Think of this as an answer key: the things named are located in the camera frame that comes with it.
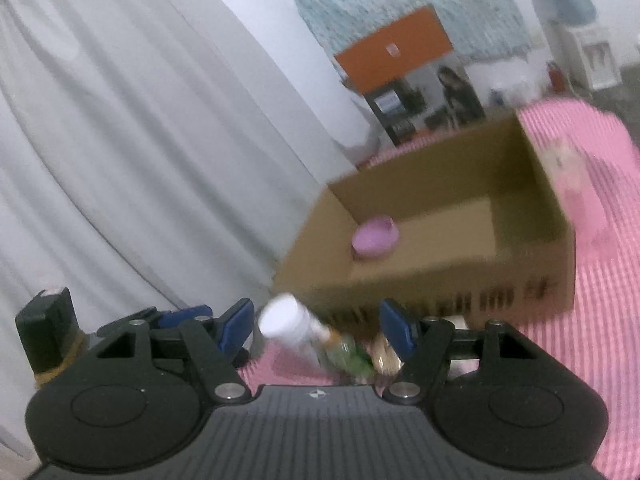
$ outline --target orange box top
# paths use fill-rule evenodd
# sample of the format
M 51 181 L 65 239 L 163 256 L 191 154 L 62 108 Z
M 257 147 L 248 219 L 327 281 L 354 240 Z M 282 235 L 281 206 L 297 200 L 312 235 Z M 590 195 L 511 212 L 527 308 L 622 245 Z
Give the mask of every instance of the orange box top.
M 361 94 L 451 52 L 453 46 L 433 7 L 422 7 L 335 56 Z

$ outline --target product box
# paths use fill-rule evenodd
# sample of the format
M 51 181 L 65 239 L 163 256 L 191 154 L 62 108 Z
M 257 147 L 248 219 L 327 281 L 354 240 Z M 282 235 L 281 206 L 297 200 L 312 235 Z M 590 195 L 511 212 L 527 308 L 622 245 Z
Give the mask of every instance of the product box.
M 359 224 L 389 215 L 392 254 L 357 260 Z M 574 230 L 516 115 L 483 121 L 330 184 L 274 278 L 323 319 L 375 319 L 394 298 L 471 326 L 572 309 Z
M 380 28 L 335 59 L 396 145 L 484 118 L 433 7 Z

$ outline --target gray floor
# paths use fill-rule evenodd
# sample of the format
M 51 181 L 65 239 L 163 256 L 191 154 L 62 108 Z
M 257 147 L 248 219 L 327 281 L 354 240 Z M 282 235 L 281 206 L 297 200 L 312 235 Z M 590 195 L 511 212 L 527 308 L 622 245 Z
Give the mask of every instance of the gray floor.
M 615 113 L 640 146 L 640 65 L 622 73 L 623 84 L 593 94 L 592 103 L 600 110 Z

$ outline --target curtain fold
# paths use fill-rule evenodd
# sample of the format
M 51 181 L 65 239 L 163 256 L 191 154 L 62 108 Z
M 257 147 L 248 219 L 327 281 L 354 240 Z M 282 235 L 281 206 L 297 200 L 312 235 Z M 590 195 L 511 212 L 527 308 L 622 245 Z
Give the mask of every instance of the curtain fold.
M 68 286 L 86 331 L 151 305 L 260 305 L 320 184 L 351 167 L 206 4 L 0 0 L 0 425 L 23 443 L 33 377 L 13 318 L 31 296 Z

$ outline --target black rectangular object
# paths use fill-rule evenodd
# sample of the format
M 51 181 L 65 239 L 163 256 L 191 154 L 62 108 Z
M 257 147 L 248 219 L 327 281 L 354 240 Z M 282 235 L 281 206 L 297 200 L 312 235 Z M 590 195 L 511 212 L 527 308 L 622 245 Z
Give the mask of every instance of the black rectangular object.
M 34 373 L 59 366 L 79 331 L 69 289 L 41 291 L 18 313 L 15 325 Z

